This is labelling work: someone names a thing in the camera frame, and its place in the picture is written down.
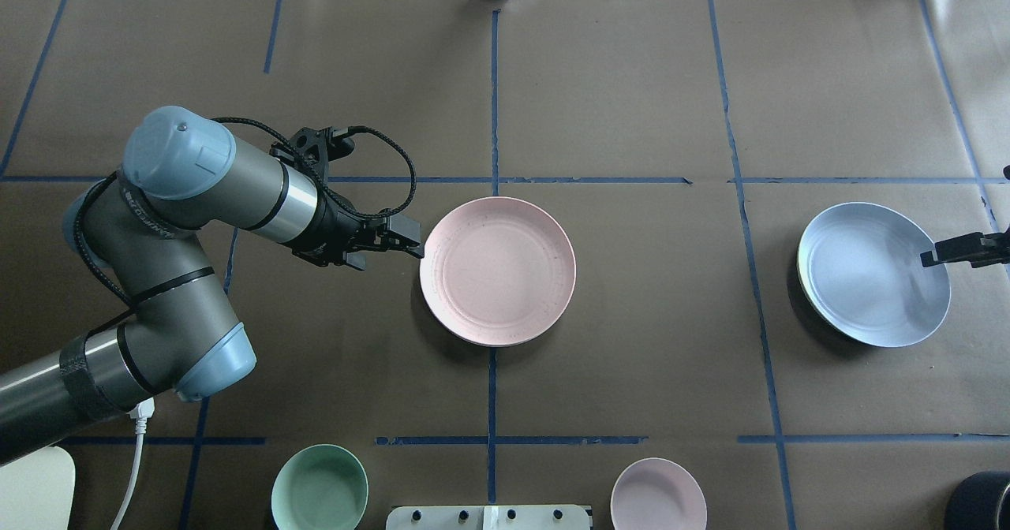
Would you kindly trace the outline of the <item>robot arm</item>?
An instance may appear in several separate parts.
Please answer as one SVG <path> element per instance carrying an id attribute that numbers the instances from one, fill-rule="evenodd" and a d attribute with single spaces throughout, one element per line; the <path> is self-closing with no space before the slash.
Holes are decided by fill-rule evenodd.
<path id="1" fill-rule="evenodd" d="M 365 213 L 328 185 L 332 161 L 368 134 L 409 171 L 399 206 Z M 153 110 L 122 163 L 66 211 L 66 236 L 91 275 L 126 306 L 65 347 L 2 375 L 2 462 L 10 463 L 172 390 L 201 401 L 245 378 L 256 354 L 198 232 L 217 221 L 288 248 L 315 267 L 365 268 L 368 251 L 422 258 L 404 211 L 415 165 L 367 126 L 303 128 Z"/>

